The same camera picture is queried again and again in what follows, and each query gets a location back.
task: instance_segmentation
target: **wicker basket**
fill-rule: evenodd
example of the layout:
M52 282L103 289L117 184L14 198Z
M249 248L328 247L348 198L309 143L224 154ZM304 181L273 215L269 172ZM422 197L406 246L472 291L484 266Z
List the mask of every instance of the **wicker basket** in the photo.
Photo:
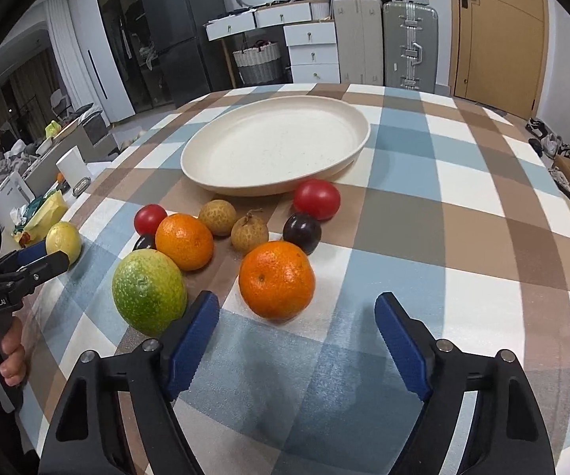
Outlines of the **wicker basket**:
M245 85L267 84L282 77L278 43L257 43L254 47L239 50L233 55Z

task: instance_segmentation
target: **wooden door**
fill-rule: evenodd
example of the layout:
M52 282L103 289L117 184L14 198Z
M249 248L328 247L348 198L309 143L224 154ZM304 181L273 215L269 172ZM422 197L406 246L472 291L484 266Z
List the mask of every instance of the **wooden door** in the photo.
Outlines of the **wooden door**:
M460 0L454 94L527 119L545 66L545 0Z

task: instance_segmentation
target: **tangerine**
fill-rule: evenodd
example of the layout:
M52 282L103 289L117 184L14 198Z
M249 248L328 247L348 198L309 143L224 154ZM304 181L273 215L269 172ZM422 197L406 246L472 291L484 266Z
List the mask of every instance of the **tangerine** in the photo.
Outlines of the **tangerine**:
M315 288L316 276L305 252L290 242L263 243L241 263L241 296L267 320L293 318L309 305Z
M188 214L171 214L164 218L155 233L155 245L179 269L187 272L203 268L214 251L208 227Z

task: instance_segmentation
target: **silver suitcase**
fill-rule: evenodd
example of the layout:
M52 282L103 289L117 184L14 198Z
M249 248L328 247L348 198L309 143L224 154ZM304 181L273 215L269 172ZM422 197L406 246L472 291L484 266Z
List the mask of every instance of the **silver suitcase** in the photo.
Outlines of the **silver suitcase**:
M439 56L439 16L431 7L384 5L386 85L434 93Z
M334 0L335 33L343 84L384 85L380 0Z

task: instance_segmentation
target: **plaid tablecloth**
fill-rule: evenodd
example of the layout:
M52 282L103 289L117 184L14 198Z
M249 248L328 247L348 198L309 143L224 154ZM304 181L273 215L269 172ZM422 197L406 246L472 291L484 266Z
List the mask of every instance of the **plaid tablecloth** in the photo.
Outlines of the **plaid tablecloth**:
M158 123L77 200L66 219L83 255L28 299L23 341L31 371L20 412L40 453L66 378L87 349L130 351L140 336L118 315L111 281L137 239L136 211L160 203L197 215L216 195L183 176L186 141L239 106L284 95L341 99L370 120L356 162L338 175L343 205L311 255L314 299L273 325L254 316L235 282L240 256L217 240L210 265L186 274L222 304L218 327L175 411L211 474L387 474L419 414L388 355L373 304L392 291L436 338L462 350L520 358L558 462L570 473L570 210L521 131L483 107L425 93L360 85L279 85L212 93ZM289 194L231 198L262 208L273 238ZM473 410L468 395L460 427ZM144 472L129 399L132 454ZM455 473L458 434L443 473Z

